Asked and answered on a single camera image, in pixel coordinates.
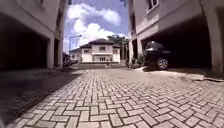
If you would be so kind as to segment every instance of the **car windshield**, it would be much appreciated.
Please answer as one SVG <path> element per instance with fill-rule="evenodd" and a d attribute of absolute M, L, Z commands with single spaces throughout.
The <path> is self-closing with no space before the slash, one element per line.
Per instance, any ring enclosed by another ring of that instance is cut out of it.
<path fill-rule="evenodd" d="M 152 41 L 148 43 L 146 46 L 146 49 L 149 49 L 149 48 L 162 49 L 164 47 L 162 44 Z"/>

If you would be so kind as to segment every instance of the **tree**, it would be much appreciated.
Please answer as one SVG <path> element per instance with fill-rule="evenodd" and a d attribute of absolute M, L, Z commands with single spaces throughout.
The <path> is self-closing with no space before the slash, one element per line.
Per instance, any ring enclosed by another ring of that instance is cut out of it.
<path fill-rule="evenodd" d="M 121 47 L 121 59 L 128 60 L 129 40 L 118 35 L 108 36 L 108 40 L 119 45 Z"/>

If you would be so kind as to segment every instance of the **white house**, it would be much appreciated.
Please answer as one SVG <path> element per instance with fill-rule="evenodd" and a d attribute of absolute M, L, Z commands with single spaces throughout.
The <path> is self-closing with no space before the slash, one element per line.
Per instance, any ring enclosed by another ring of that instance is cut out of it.
<path fill-rule="evenodd" d="M 83 63 L 120 63 L 120 47 L 105 39 L 98 39 L 80 47 Z"/>
<path fill-rule="evenodd" d="M 69 54 L 72 62 L 81 62 L 82 52 L 80 48 L 69 51 Z"/>

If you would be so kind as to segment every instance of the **window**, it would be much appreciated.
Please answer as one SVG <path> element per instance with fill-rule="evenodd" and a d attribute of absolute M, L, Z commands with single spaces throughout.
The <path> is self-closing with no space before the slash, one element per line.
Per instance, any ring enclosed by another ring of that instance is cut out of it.
<path fill-rule="evenodd" d="M 106 47 L 100 47 L 100 51 L 106 51 Z"/>
<path fill-rule="evenodd" d="M 156 5 L 159 4 L 158 0 L 147 0 L 149 10 L 152 10 Z"/>
<path fill-rule="evenodd" d="M 100 57 L 100 61 L 106 61 L 105 57 Z"/>
<path fill-rule="evenodd" d="M 88 49 L 85 49 L 85 50 L 84 50 L 84 53 L 89 53 L 89 50 L 88 50 Z"/>
<path fill-rule="evenodd" d="M 72 55 L 72 58 L 75 59 L 75 54 Z"/>
<path fill-rule="evenodd" d="M 114 50 L 114 52 L 113 52 L 114 54 L 117 54 L 117 50 Z"/>

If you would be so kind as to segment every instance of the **sky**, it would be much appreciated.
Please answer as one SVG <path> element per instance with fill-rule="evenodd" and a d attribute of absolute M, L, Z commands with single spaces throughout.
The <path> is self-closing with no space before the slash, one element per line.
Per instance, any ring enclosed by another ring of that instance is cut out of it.
<path fill-rule="evenodd" d="M 69 44 L 72 50 L 98 38 L 128 34 L 128 8 L 120 0 L 73 0 L 65 18 L 65 52 Z"/>

